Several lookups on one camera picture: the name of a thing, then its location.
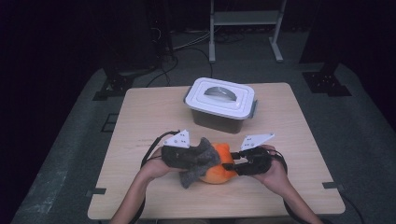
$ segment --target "orange object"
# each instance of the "orange object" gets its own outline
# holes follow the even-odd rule
[[[219,153],[221,163],[234,164],[233,157],[230,153],[230,146],[227,143],[212,143],[212,146]],[[209,184],[222,184],[236,175],[236,171],[227,171],[219,164],[209,168],[205,176],[201,176],[201,180]]]

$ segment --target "gray carpet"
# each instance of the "gray carpet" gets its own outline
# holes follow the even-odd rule
[[[213,78],[237,83],[289,83],[334,181],[344,188],[343,193],[356,204],[366,223],[393,223],[396,219],[396,134],[364,91],[356,74],[342,64],[335,75],[352,96],[311,93],[302,72],[318,71],[322,64],[298,64],[307,35],[280,33],[278,44],[283,63],[276,62],[268,34],[250,34],[233,44],[217,44]],[[174,45],[197,37],[174,34]],[[175,53],[178,64],[168,72],[171,86],[190,86],[198,77],[210,77],[207,58],[197,50],[207,54],[207,43],[193,48],[196,49]],[[175,63],[165,57],[163,69]],[[134,88],[146,87],[161,72],[158,69],[138,77]],[[111,138],[111,133],[101,130],[108,114],[120,111],[123,100],[122,97],[92,100],[105,79],[103,70],[92,75],[13,223],[98,223],[98,220],[88,219],[87,211]],[[165,76],[161,76],[150,87],[166,85]],[[345,202],[345,213],[329,219],[340,224],[361,223],[352,205]]]

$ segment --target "plastic storage container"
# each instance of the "plastic storage container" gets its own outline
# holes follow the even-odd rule
[[[249,86],[207,77],[195,80],[184,102],[196,124],[226,133],[239,133],[257,104]]]

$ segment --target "table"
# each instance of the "table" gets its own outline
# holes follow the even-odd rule
[[[197,146],[204,136],[210,142],[230,144],[232,151],[239,151],[245,135],[274,133],[276,136],[266,144],[283,154],[291,183],[314,212],[343,213],[345,205],[337,189],[325,189],[322,185],[333,182],[332,176],[289,84],[248,85],[255,91],[258,105],[254,118],[245,120],[238,134],[194,124],[190,109],[183,103],[189,87],[128,90],[96,185],[106,189],[106,193],[92,196],[89,218],[110,219],[149,146],[163,133],[184,129],[190,131],[192,146]],[[251,177],[237,176],[222,185],[197,181],[183,189],[178,174],[170,173],[148,186],[141,218],[287,215],[282,199]]]

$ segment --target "person's left hand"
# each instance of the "person's left hand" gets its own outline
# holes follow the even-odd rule
[[[140,172],[144,173],[150,180],[166,175],[169,172],[181,171],[185,170],[169,167],[165,164],[165,162],[163,162],[163,159],[161,158],[161,147],[155,150],[155,152],[140,170]]]

